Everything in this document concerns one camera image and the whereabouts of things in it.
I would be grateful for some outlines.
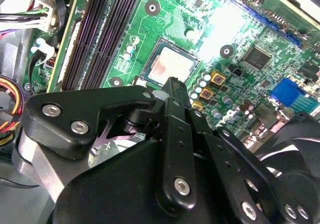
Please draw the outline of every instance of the colored wires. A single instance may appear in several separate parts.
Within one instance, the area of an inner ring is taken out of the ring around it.
[[[7,136],[0,140],[0,147],[14,138],[12,130],[19,124],[19,119],[24,109],[24,95],[19,85],[12,79],[0,75],[0,91],[8,94],[14,101],[13,108],[10,110],[0,110],[0,133],[9,132]]]

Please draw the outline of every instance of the screw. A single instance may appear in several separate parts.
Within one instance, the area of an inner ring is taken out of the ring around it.
[[[288,213],[288,215],[290,217],[292,217],[293,219],[297,219],[297,214],[295,213],[295,211],[292,209],[291,206],[285,204],[284,205],[284,209],[285,209],[286,213]]]
[[[23,87],[27,92],[30,92],[31,91],[31,88],[30,88],[30,84],[29,83],[26,83],[24,84],[24,87]]]
[[[151,95],[150,95],[148,92],[146,92],[146,91],[144,91],[142,94],[143,94],[146,98],[151,98]]]
[[[53,104],[48,104],[42,107],[42,112],[48,117],[57,117],[61,114],[61,109]]]
[[[190,186],[188,182],[179,177],[174,180],[174,188],[182,196],[187,196],[190,193]]]
[[[304,219],[309,219],[309,215],[308,213],[305,211],[305,209],[302,208],[302,206],[299,206],[297,207],[298,209],[298,212],[300,213],[300,215],[304,218]]]
[[[227,137],[230,137],[230,133],[229,133],[227,130],[223,130],[222,132],[223,132],[223,134],[225,134]]]
[[[200,111],[195,110],[194,113],[195,113],[198,117],[201,117],[201,112],[200,112]]]
[[[89,131],[89,126],[85,122],[83,122],[81,120],[76,120],[76,121],[71,123],[71,130],[74,133],[83,135],[83,134],[86,134]]]
[[[241,207],[248,218],[250,218],[253,221],[257,219],[257,213],[255,209],[248,202],[242,202]]]

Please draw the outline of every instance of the white connector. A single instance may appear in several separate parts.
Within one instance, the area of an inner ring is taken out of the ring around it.
[[[57,5],[55,0],[35,0],[34,6],[38,9],[47,8],[48,10],[43,12],[46,16],[41,17],[43,19],[42,24],[38,27],[39,30],[47,33],[50,29],[57,25]]]

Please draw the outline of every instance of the green circuit board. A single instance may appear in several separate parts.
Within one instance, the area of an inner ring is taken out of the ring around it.
[[[207,81],[207,86],[214,92],[210,102],[203,98],[193,101],[200,103],[211,127],[224,125],[239,135],[252,122],[237,110],[244,100],[254,105],[268,102],[270,91],[284,77],[292,75],[301,81],[305,79],[297,73],[305,62],[319,66],[315,52],[320,42],[318,28],[279,0],[264,0],[263,4],[254,9],[261,14],[269,11],[268,15],[271,16],[272,12],[277,13],[282,19],[278,16],[276,19],[285,20],[285,24],[282,24],[289,30],[299,30],[298,35],[301,37],[307,33],[307,37],[303,36],[302,47],[273,32],[230,0],[152,0],[160,7],[157,15],[147,13],[146,5],[149,1],[138,1],[101,87],[114,86],[112,81],[115,77],[121,80],[122,86],[131,85],[138,77],[147,81],[148,88],[160,89],[161,84],[149,78],[148,69],[152,66],[152,56],[157,53],[159,43],[165,40],[184,56],[196,59],[196,65],[192,66],[185,82],[190,92],[204,72],[219,71],[225,77],[222,85],[212,85]],[[61,91],[61,81],[68,64],[66,59],[70,57],[87,3],[88,0],[74,1],[48,92]],[[186,36],[189,30],[193,30],[192,39]],[[130,59],[127,59],[127,47],[132,43],[135,43],[135,48]],[[220,54],[224,45],[233,48],[228,58]],[[253,47],[258,47],[268,56],[268,61],[261,69],[255,69],[243,60]],[[232,73],[231,65],[241,69],[242,75]],[[230,97],[232,105],[226,105],[226,96]],[[222,118],[215,119],[213,110],[218,110]]]

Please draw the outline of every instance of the mounting hole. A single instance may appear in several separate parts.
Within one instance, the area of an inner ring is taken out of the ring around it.
[[[142,94],[143,94],[146,98],[151,98],[151,95],[150,95],[148,92],[146,92],[146,91],[144,91]]]
[[[181,148],[184,148],[185,147],[185,144],[184,144],[184,142],[183,141],[178,141],[178,144],[179,144],[179,147],[181,147]]]
[[[225,161],[224,164],[225,164],[225,166],[226,166],[227,168],[231,168],[231,165],[230,165],[229,162]]]
[[[172,102],[173,102],[173,104],[175,104],[176,106],[180,107],[180,103],[177,102],[176,100],[173,100]]]
[[[149,6],[149,10],[150,10],[150,12],[154,12],[156,10],[156,6],[155,5],[150,5]]]

